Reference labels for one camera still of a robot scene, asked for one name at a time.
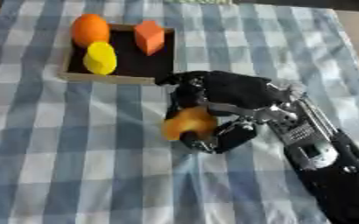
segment yellow object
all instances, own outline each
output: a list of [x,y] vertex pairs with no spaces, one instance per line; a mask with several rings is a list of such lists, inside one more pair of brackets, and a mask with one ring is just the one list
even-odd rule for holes
[[88,46],[83,63],[93,74],[110,74],[116,69],[116,53],[108,43],[94,42]]

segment black tray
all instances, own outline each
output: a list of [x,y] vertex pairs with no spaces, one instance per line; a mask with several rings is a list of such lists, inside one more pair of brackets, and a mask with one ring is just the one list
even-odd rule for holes
[[151,56],[147,56],[136,45],[133,25],[112,24],[109,43],[116,51],[117,67],[109,75],[90,73],[82,60],[87,49],[72,43],[68,60],[60,75],[74,81],[93,80],[113,83],[153,83],[155,78],[171,74],[174,64],[175,33],[173,29],[165,29],[163,48]]

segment orange fruit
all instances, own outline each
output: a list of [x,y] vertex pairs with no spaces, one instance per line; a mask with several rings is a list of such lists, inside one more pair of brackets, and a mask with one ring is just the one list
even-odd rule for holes
[[84,14],[74,20],[71,28],[74,43],[88,47],[96,41],[109,42],[110,30],[106,21],[96,14]]
[[165,120],[162,134],[167,140],[180,140],[180,135],[194,131],[200,139],[209,137],[217,126],[217,120],[206,108],[182,109],[174,118]]

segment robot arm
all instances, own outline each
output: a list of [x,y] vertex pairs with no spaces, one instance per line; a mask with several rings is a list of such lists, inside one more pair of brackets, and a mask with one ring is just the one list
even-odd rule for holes
[[256,137],[256,126],[266,124],[325,215],[334,224],[359,224],[359,149],[310,102],[303,87],[281,88],[265,78],[218,71],[179,73],[157,84],[178,85],[166,119],[196,106],[212,116],[236,117],[207,139],[182,133],[186,146],[223,153]]

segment table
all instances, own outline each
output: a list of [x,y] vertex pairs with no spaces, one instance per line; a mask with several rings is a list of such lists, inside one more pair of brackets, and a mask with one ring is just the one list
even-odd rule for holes
[[300,7],[317,7],[330,8],[340,11],[359,11],[359,1],[352,0],[313,0],[313,1],[295,1],[295,0],[233,0],[235,4],[239,3],[257,3],[257,4],[277,4],[277,5],[291,5]]
[[57,77],[84,12],[177,31],[176,71],[302,81],[359,145],[359,59],[332,10],[10,0],[0,10],[0,223],[327,223],[267,127],[223,155],[160,135],[167,89]]

